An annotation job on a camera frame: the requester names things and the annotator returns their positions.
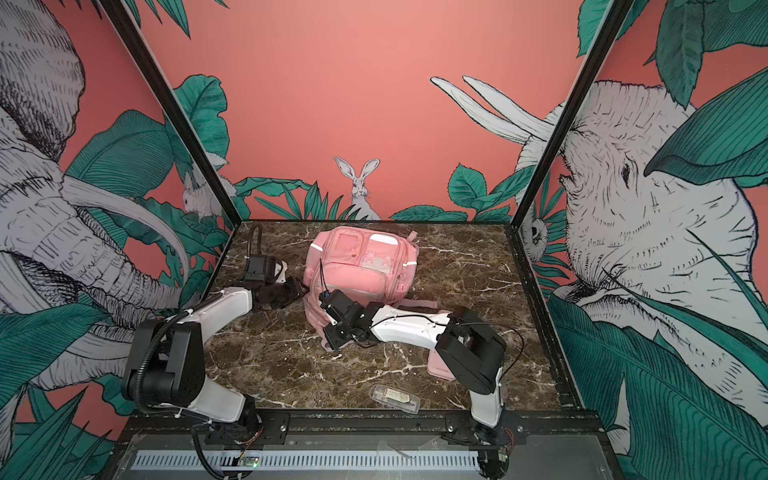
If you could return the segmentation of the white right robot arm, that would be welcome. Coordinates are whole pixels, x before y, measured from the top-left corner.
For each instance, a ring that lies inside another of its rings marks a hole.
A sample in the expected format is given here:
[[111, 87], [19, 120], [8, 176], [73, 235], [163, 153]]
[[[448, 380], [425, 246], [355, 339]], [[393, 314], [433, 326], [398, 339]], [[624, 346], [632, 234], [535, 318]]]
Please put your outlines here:
[[403, 343], [436, 352], [452, 376], [470, 391], [472, 418], [488, 428], [502, 417], [501, 377], [505, 341], [464, 307], [420, 313], [371, 302], [363, 306], [335, 291], [320, 302], [329, 319], [325, 338], [333, 350], [349, 342]]

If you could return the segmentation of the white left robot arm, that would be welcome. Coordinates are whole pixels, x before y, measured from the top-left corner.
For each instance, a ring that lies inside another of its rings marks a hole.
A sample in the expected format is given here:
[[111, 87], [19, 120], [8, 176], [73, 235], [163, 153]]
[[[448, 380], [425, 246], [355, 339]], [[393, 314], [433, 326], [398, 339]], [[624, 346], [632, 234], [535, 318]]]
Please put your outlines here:
[[207, 377], [204, 346], [234, 320], [254, 310], [282, 309], [309, 291], [299, 279], [266, 285], [240, 281], [166, 320], [146, 320], [134, 335], [121, 394], [143, 413], [187, 414], [234, 424], [246, 396]]

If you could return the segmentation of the pink student backpack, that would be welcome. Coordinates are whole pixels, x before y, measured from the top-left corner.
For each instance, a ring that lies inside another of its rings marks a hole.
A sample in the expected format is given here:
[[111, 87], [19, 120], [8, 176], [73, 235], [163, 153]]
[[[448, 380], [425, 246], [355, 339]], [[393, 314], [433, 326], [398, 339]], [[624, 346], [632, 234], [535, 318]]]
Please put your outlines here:
[[433, 300], [406, 297], [413, 284], [419, 246], [417, 233], [406, 237], [393, 233], [350, 226], [324, 231], [312, 241], [307, 253], [303, 297], [308, 322], [321, 338], [326, 351], [331, 347], [324, 333], [330, 319], [322, 311], [319, 296], [341, 290], [363, 306], [372, 301], [393, 306], [437, 307]]

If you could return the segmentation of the pink pencil case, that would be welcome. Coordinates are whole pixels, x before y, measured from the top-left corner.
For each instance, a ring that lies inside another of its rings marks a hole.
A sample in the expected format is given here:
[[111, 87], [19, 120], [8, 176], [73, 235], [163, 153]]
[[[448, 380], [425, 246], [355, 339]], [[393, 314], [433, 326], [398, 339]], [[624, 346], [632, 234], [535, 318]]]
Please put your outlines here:
[[448, 366], [435, 350], [429, 351], [427, 360], [427, 372], [429, 375], [445, 381], [455, 380], [455, 376], [451, 373]]

